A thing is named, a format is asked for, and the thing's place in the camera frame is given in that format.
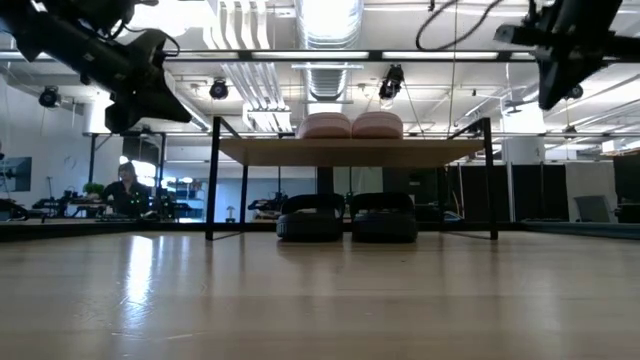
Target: wooden floor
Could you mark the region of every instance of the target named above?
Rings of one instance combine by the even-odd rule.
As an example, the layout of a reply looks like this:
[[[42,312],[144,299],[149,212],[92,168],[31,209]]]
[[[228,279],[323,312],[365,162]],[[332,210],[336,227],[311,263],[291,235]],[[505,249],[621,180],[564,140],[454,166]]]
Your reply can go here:
[[[640,359],[640,243],[0,244],[2,359]]]

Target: ceiling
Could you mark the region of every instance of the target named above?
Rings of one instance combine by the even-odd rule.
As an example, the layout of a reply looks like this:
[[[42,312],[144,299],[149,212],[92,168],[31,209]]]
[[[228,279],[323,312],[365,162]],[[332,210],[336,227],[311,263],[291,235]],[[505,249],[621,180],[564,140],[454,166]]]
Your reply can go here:
[[[489,0],[461,1],[458,12],[443,13],[425,32],[422,43],[425,47],[436,47],[452,40],[456,34],[466,32],[478,20]],[[296,19],[294,1],[268,1],[268,33],[275,49],[296,49]],[[415,34],[422,22],[429,16],[428,1],[365,0],[360,49],[415,49]],[[496,28],[503,23],[519,23],[527,9],[527,0],[507,0],[498,6],[487,18],[483,26],[469,39],[460,43],[458,50],[503,50],[518,49],[493,41]],[[640,33],[640,0],[624,1],[613,29],[618,34],[635,36]],[[177,37],[183,49],[203,50],[202,28],[192,27]],[[0,46],[9,48],[11,39],[0,38]],[[293,70],[290,63],[277,63],[277,76],[286,104],[292,111],[292,124],[302,120],[306,104],[304,84],[300,71]],[[355,118],[367,110],[380,109],[377,89],[379,81],[389,68],[388,63],[364,63],[363,69],[351,71],[347,102],[342,111]],[[7,81],[26,92],[39,93],[45,85],[59,85],[61,93],[76,102],[91,102],[101,90],[81,86],[78,76],[66,66],[56,63],[3,63]],[[390,110],[405,122],[406,131],[447,131],[454,126],[470,121],[465,118],[470,110],[487,100],[487,96],[521,96],[524,91],[535,88],[538,79],[537,66],[533,63],[406,63],[402,64],[407,87],[398,94]],[[241,120],[243,101],[233,86],[226,100],[213,101],[208,90],[213,78],[224,77],[219,63],[168,62],[166,70],[177,81],[177,91],[206,115],[224,116],[237,131],[248,131]],[[613,65],[586,80],[582,86],[589,98],[602,90],[629,80],[603,95],[588,101],[562,102],[556,108],[544,113],[544,123],[548,130],[562,129],[568,123],[589,116],[603,114],[617,106],[640,98],[640,82],[633,79],[640,74],[640,66],[631,64]],[[494,119],[494,127],[501,129],[500,101],[492,100],[481,108],[482,115]],[[605,131],[613,127],[629,125],[626,130],[640,122],[640,110],[633,107],[623,115],[613,116],[594,123],[581,131]],[[193,125],[171,122],[147,122],[158,131],[197,131]],[[184,138],[184,146],[196,139]]]

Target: wooden tabletop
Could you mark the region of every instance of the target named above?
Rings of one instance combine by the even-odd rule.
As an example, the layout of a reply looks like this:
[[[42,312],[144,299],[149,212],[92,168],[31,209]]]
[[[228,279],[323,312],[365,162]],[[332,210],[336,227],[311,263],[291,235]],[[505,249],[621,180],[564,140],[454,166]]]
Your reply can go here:
[[[481,140],[223,139],[220,150],[250,166],[439,167],[483,148]]]

